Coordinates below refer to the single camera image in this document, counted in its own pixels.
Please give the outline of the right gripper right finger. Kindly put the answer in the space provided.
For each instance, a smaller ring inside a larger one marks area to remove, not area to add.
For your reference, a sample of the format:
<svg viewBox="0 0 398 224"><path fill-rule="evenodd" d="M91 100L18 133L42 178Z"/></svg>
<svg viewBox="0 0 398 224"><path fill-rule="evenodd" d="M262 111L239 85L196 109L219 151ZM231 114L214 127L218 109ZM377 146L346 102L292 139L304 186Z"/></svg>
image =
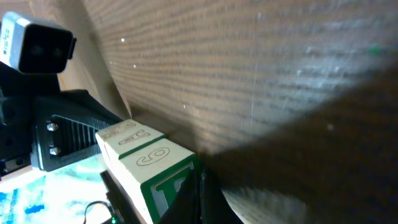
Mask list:
<svg viewBox="0 0 398 224"><path fill-rule="evenodd" d="M201 219L206 224L243 224L229 206L216 176L208 169L201 172Z"/></svg>

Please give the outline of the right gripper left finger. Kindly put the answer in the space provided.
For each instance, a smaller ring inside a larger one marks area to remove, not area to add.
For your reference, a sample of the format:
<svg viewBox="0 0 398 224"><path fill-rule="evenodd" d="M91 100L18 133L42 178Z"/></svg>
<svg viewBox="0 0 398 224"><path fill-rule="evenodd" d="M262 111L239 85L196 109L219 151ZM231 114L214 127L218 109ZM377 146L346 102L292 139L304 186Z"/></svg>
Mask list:
<svg viewBox="0 0 398 224"><path fill-rule="evenodd" d="M164 213L159 224L200 224L199 186L198 174L196 171L191 170L178 191L174 202Z"/></svg>

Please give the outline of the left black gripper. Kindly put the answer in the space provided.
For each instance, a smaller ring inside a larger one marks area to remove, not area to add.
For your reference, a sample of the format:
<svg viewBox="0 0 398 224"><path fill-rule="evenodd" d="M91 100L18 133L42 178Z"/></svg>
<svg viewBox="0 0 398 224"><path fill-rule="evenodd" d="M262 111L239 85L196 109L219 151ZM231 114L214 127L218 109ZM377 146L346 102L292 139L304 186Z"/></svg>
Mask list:
<svg viewBox="0 0 398 224"><path fill-rule="evenodd" d="M50 172L100 153L97 131L121 121L86 90L1 97L1 173Z"/></svg>

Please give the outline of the white block orange print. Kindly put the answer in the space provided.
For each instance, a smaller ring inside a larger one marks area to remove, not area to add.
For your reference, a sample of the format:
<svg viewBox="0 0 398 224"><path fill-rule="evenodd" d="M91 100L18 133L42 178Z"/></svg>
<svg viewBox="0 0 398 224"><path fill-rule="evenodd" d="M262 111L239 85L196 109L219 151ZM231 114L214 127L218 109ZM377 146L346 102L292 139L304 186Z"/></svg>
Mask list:
<svg viewBox="0 0 398 224"><path fill-rule="evenodd" d="M118 180L145 222L158 223L199 166L194 152L161 139L122 158Z"/></svg>

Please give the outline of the plain white wooden block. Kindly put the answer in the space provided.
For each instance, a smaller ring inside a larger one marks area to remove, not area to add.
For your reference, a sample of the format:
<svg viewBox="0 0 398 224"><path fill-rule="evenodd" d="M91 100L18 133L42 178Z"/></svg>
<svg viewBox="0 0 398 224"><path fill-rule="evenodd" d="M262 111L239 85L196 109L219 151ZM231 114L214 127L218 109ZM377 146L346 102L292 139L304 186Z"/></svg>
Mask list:
<svg viewBox="0 0 398 224"><path fill-rule="evenodd" d="M133 121L132 119L127 119L96 132L95 137L107 166L111 163L110 155L106 149L106 143L108 140L117 136L118 134L126 132L128 129L135 128L137 125L137 122Z"/></svg>

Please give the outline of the white block red globe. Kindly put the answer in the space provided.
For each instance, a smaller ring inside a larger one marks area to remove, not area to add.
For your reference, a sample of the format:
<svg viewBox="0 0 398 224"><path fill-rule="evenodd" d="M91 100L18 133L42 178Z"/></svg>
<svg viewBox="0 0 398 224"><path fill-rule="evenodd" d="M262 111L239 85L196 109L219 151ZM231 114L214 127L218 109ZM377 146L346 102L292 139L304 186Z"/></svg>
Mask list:
<svg viewBox="0 0 398 224"><path fill-rule="evenodd" d="M165 135L162 132L142 124L138 124L135 128L118 134L106 143L106 149L111 159L108 168L113 168L120 159L164 137Z"/></svg>

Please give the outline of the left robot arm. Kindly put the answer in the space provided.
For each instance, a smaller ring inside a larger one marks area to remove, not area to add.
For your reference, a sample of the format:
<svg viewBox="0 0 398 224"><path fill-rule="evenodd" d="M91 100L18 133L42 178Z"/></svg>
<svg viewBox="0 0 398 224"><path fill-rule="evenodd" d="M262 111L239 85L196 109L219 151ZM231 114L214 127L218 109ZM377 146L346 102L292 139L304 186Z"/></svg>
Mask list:
<svg viewBox="0 0 398 224"><path fill-rule="evenodd" d="M121 122L86 90L55 74L24 75L1 64L1 176L27 166L50 172L100 153L97 131Z"/></svg>

